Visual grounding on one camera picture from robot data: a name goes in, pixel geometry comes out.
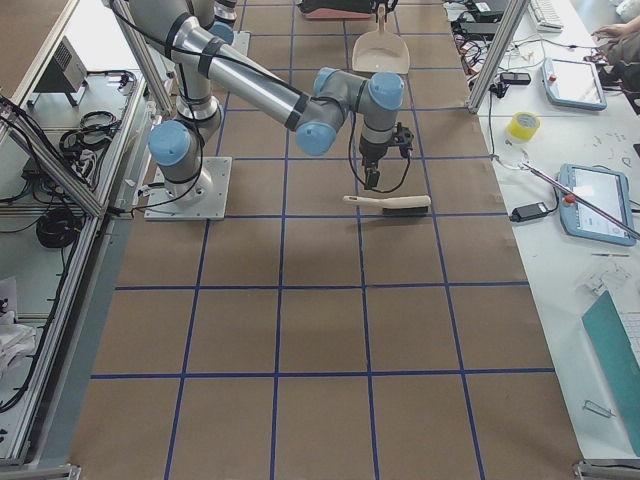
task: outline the blue joint cap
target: blue joint cap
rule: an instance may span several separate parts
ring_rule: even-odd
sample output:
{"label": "blue joint cap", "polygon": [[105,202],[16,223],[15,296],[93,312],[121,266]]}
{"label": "blue joint cap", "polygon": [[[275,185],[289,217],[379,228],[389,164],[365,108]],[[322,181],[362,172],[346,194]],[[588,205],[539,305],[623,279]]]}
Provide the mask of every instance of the blue joint cap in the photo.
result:
{"label": "blue joint cap", "polygon": [[336,130],[324,122],[307,122],[296,130],[296,143],[309,155],[322,155],[336,140]]}
{"label": "blue joint cap", "polygon": [[327,78],[329,78],[331,74],[333,74],[333,72],[337,72],[337,71],[338,69],[336,68],[322,67],[318,71],[318,75],[316,76],[316,79],[313,82],[313,94],[319,95],[320,91],[324,87],[325,82],[327,81]]}
{"label": "blue joint cap", "polygon": [[231,28],[230,25],[227,25],[224,22],[214,22],[209,32],[212,35],[215,35],[216,37],[220,37],[229,45],[233,43],[233,40],[235,38],[235,34],[233,33],[233,28]]}
{"label": "blue joint cap", "polygon": [[385,110],[398,110],[404,97],[404,81],[395,73],[378,72],[368,84],[369,95]]}
{"label": "blue joint cap", "polygon": [[161,123],[149,135],[149,151],[155,162],[163,167],[171,167],[182,161],[190,146],[189,130],[175,120]]}

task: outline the person's arm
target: person's arm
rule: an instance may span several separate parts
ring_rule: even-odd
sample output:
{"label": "person's arm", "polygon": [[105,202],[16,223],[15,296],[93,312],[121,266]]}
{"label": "person's arm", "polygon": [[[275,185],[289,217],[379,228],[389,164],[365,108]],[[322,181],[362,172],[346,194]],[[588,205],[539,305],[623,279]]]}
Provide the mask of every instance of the person's arm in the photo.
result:
{"label": "person's arm", "polygon": [[593,32],[593,35],[600,38],[608,38],[609,43],[618,43],[622,37],[640,31],[640,16],[634,18],[629,23],[615,23],[605,25]]}

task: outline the teal folder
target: teal folder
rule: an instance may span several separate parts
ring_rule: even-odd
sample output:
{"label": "teal folder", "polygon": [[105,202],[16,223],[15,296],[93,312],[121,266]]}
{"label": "teal folder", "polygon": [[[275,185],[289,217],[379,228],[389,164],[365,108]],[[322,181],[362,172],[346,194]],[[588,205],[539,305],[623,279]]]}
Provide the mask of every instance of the teal folder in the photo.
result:
{"label": "teal folder", "polygon": [[582,317],[618,407],[631,447],[640,456],[640,367],[609,292]]}

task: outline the hand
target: hand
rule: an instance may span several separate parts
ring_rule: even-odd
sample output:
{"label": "hand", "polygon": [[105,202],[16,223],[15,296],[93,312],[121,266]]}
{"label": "hand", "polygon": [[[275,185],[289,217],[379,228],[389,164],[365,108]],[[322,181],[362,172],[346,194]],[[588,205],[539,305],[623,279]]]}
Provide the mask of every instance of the hand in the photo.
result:
{"label": "hand", "polygon": [[624,23],[616,23],[613,25],[605,25],[592,33],[598,40],[608,38],[609,43],[618,43],[622,37],[628,35],[627,25]]}

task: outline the blue tablet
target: blue tablet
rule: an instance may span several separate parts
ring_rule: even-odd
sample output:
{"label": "blue tablet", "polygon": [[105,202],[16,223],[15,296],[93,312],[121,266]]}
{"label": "blue tablet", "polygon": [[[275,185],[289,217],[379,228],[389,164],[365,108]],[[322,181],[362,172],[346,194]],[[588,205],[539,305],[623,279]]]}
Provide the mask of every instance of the blue tablet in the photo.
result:
{"label": "blue tablet", "polygon": [[607,108],[593,63],[546,58],[542,64],[542,83],[554,105],[586,110]]}
{"label": "blue tablet", "polygon": [[[624,173],[565,164],[558,181],[631,228],[629,181]],[[560,204],[560,220],[569,235],[632,246],[636,239],[584,205]]]}

